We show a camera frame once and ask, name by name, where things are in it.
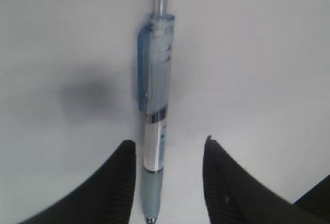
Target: white wall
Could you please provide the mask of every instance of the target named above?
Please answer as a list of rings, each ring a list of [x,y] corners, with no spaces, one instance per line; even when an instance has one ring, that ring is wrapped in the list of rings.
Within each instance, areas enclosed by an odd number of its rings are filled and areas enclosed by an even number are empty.
[[[150,0],[0,0],[0,222],[66,195],[138,144],[136,35]],[[294,202],[329,174],[330,0],[171,0],[158,223],[208,223],[204,140]],[[143,223],[139,171],[131,223]]]

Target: pen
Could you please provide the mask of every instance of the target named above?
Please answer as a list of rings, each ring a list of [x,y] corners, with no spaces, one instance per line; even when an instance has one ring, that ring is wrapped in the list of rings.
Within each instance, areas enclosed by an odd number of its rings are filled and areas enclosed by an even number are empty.
[[[160,209],[174,16],[168,0],[153,0],[153,12],[138,35],[139,109],[145,114],[142,208],[147,224]]]

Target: black curved object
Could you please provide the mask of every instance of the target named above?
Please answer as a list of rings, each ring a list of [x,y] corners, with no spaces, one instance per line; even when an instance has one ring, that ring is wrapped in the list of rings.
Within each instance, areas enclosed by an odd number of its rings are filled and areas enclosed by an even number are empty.
[[[21,224],[127,224],[135,177],[135,143],[123,141],[85,183]]]
[[[204,150],[203,187],[211,224],[327,223],[264,187],[210,136]]]
[[[330,221],[330,175],[302,196],[294,205]]]

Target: pen clip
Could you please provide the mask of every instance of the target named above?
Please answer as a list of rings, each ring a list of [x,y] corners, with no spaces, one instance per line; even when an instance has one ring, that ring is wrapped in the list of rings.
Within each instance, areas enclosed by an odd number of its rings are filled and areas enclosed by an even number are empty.
[[[145,25],[138,35],[138,88],[139,88],[139,110],[146,112],[148,102],[148,80],[149,80],[149,41],[151,24]]]

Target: metal pen tip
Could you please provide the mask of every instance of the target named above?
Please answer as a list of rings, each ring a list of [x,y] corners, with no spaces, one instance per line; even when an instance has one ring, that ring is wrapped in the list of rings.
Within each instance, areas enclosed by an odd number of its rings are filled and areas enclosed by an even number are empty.
[[[157,220],[157,218],[146,218],[145,223],[146,224],[155,224],[156,220]]]

